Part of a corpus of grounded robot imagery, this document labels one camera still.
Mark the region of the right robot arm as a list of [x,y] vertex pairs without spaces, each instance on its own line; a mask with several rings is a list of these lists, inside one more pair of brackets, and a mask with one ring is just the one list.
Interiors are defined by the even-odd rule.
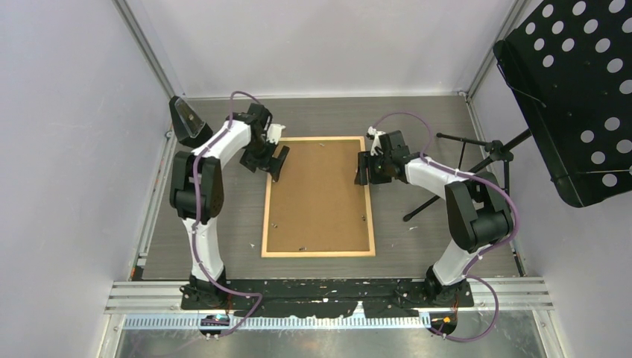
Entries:
[[444,306],[463,286],[481,254],[514,231],[508,196],[489,172],[462,172],[410,152],[400,131],[386,133],[371,127],[367,138],[372,145],[358,153],[356,185],[399,180],[426,189],[446,203],[451,240],[427,270],[423,283],[426,302]]

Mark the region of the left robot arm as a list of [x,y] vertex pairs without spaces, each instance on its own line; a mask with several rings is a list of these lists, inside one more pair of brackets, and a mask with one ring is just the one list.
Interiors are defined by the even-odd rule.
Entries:
[[186,303],[221,308],[234,291],[225,286],[224,262],[218,247],[218,217],[224,206],[223,169],[239,154],[251,172],[267,172],[274,181],[289,153],[279,146],[284,126],[272,122],[267,107],[252,103],[244,113],[231,113],[214,132],[182,98],[172,98],[170,111],[178,142],[172,163],[170,205],[182,219],[192,253],[189,282],[181,287]]

